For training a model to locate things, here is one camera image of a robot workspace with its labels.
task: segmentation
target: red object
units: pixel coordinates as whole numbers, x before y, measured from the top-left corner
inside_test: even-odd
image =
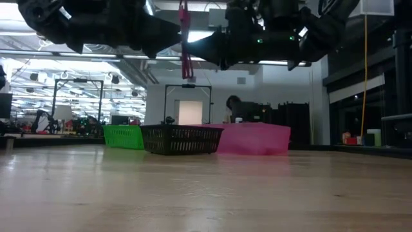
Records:
[[[187,6],[187,0],[180,0],[179,19],[182,31],[182,78],[193,78],[193,66],[191,56],[187,52],[187,39],[189,37],[189,28],[191,27],[191,16]]]
[[[346,138],[345,144],[346,145],[357,145],[358,142],[356,138]]]
[[[218,153],[236,155],[281,155],[289,149],[290,128],[265,123],[204,124],[224,128]]]

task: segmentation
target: wooden table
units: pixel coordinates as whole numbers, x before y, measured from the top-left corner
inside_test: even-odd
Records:
[[[0,157],[0,231],[412,231],[412,161],[105,146]]]

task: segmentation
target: cable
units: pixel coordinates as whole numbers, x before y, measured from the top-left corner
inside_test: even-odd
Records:
[[[365,11],[365,83],[363,91],[362,106],[362,126],[360,128],[360,137],[363,139],[365,125],[365,108],[366,108],[366,88],[368,87],[368,13]]]
[[[182,78],[193,78],[193,65],[191,55],[187,50],[187,40],[189,38],[189,30],[191,27],[191,16],[188,9],[188,0],[180,0],[179,3],[179,19],[182,31]]]
[[[203,9],[204,12],[206,11],[207,6],[209,6],[211,3],[215,4],[215,5],[221,10],[221,7],[219,6],[219,4],[218,4],[217,2],[215,2],[215,1],[209,1],[209,2],[205,5],[205,8]]]

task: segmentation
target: person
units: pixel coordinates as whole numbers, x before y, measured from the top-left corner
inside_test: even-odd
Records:
[[[238,96],[235,96],[235,95],[232,95],[227,99],[226,101],[227,109],[226,109],[225,118],[223,119],[223,123],[231,123],[230,116],[232,116],[232,105],[237,102],[241,102],[241,100]]]

